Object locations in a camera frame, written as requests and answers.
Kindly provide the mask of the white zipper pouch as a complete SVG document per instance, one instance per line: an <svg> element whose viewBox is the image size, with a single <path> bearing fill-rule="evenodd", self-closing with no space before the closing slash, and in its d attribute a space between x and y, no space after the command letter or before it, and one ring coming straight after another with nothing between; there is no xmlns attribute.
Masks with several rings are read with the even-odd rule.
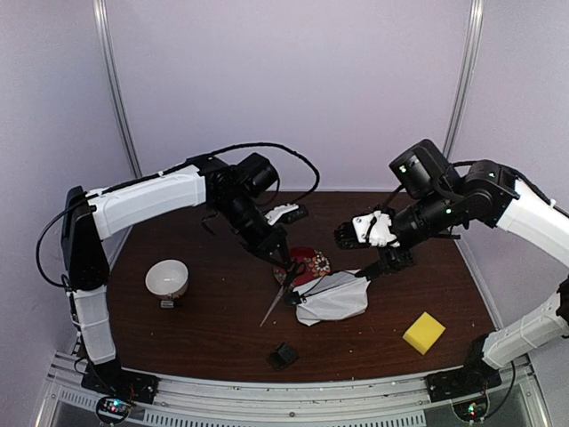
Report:
<svg viewBox="0 0 569 427"><path fill-rule="evenodd" d="M367 310L370 284L355 270L341 270L296 286L285 294L284 302L295 308L295 316L304 326L341 321Z"/></svg>

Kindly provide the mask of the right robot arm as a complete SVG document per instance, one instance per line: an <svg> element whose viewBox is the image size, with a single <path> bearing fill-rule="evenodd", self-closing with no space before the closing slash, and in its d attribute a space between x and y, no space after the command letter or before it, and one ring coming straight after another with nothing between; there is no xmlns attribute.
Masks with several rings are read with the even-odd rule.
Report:
<svg viewBox="0 0 569 427"><path fill-rule="evenodd" d="M344 223L335 232L343 248L376 247L384 262L362 274L380 275L398 268L398 257L429 238L441 238L456 226L479 221L517 235L542 252L568 263L568 215L527 178L491 160L466 161L459 175L430 140L420 141L393 160L389 168L414 204L394 212L385 205ZM510 326L476 342L469 362L456 373L456 385L474 392L509 362L568 336L568 283L563 281L542 305Z"/></svg>

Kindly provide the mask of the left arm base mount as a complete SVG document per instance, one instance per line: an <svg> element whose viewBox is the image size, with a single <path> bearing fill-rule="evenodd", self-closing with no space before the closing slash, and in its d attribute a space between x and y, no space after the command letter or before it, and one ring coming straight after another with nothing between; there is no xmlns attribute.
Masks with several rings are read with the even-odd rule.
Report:
<svg viewBox="0 0 569 427"><path fill-rule="evenodd" d="M81 387L124 401L152 404L158 383L155 375L124 370L120 365L89 365Z"/></svg>

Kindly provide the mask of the black scissors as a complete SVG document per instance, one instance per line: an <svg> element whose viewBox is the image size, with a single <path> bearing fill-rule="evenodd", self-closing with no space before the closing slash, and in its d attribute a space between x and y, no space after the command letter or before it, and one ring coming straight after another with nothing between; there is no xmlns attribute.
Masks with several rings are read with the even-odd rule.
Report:
<svg viewBox="0 0 569 427"><path fill-rule="evenodd" d="M306 269L306 267L303 263L295 262L292 265L292 267L285 272L284 280L283 280L282 284L280 285L280 287L276 293L275 298L273 299L272 303L269 305L268 310L266 311L262 321L259 324L259 327L263 327L263 325L266 323L269 315L272 313L272 311L274 310L274 308L276 307L278 302L281 300L281 298L284 296L285 292L293 284L293 281L298 276L301 276L304 273L305 269Z"/></svg>

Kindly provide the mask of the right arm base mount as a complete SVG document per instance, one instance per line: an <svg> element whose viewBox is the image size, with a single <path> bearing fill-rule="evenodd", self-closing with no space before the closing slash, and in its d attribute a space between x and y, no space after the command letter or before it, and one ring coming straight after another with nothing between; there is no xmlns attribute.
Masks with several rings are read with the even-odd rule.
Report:
<svg viewBox="0 0 569 427"><path fill-rule="evenodd" d="M502 384L499 371L484 362L427 375L425 382L432 403L481 393Z"/></svg>

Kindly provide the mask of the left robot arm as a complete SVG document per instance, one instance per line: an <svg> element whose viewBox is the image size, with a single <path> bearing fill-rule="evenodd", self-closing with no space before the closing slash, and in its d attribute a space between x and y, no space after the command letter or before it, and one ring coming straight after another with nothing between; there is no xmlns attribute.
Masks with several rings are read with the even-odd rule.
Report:
<svg viewBox="0 0 569 427"><path fill-rule="evenodd" d="M69 294L87 358L95 366L92 378L107 394L122 393L128 377L119 369L111 332L107 293L112 268L105 242L117 234L130 236L168 214L204 206L228 222L252 256L290 269L282 222L299 204L264 212L256 203L278 179L276 168L258 153L237 164L203 154L110 187L76 186L68 192L62 211L37 238L36 268L46 283Z"/></svg>

